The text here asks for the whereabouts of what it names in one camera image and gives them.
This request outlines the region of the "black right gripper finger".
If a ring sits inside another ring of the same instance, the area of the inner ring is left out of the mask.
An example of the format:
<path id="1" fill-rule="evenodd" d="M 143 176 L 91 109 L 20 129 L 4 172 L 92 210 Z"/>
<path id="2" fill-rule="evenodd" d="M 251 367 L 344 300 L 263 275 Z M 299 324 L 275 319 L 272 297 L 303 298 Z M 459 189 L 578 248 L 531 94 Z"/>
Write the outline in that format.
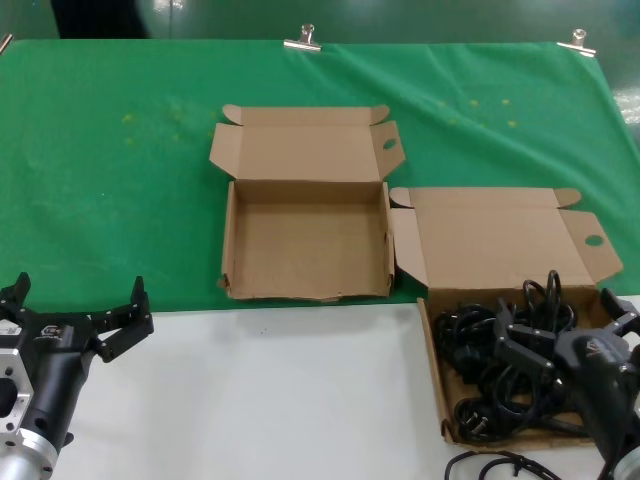
<path id="1" fill-rule="evenodd" d="M 631 332 L 639 334 L 639 311 L 631 301 L 621 299 L 608 288 L 601 291 L 600 303 L 610 318 L 602 328 L 601 340 L 606 346 L 628 346 L 624 337 Z"/>
<path id="2" fill-rule="evenodd" d="M 516 324 L 507 303 L 498 300 L 493 325 L 494 355 L 523 373 L 551 373 L 556 336 L 552 332 Z"/>

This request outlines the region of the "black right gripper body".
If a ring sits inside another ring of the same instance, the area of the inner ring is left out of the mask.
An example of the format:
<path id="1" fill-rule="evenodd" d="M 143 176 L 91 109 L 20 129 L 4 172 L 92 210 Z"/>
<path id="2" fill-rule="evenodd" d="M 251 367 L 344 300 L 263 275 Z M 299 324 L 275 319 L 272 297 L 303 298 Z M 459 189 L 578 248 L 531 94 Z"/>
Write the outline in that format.
<path id="1" fill-rule="evenodd" d="M 554 360 L 587 434 L 607 463 L 639 445 L 639 371 L 627 342 L 605 329 L 562 334 Z"/>

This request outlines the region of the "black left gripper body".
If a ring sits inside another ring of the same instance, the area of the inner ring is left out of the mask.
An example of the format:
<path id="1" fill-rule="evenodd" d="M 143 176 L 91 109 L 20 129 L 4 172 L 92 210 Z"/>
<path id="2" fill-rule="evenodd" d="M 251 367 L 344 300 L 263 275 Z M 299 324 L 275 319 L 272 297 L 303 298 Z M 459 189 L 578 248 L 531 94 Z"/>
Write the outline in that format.
<path id="1" fill-rule="evenodd" d="M 18 369 L 9 366 L 3 356 L 1 424 L 36 433 L 52 445 L 71 443 L 70 423 L 95 355 L 97 333 L 92 315 L 3 310 L 1 318 L 20 329 L 15 335 L 3 334 L 1 347 L 18 350 L 33 389 L 23 418 L 11 420 L 9 414 L 18 406 Z"/>

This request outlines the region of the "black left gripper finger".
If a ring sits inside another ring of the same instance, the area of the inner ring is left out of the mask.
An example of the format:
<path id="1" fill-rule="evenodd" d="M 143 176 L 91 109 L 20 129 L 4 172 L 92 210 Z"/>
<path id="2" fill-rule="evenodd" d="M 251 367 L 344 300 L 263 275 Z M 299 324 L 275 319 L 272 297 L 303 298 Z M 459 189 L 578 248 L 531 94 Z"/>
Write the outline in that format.
<path id="1" fill-rule="evenodd" d="M 92 351 L 110 363 L 154 332 L 150 301 L 142 276 L 137 276 L 127 305 L 90 315 Z"/>
<path id="2" fill-rule="evenodd" d="M 20 321 L 26 312 L 24 303 L 31 289 L 30 276 L 21 272 L 17 280 L 1 289 L 1 319 Z"/>

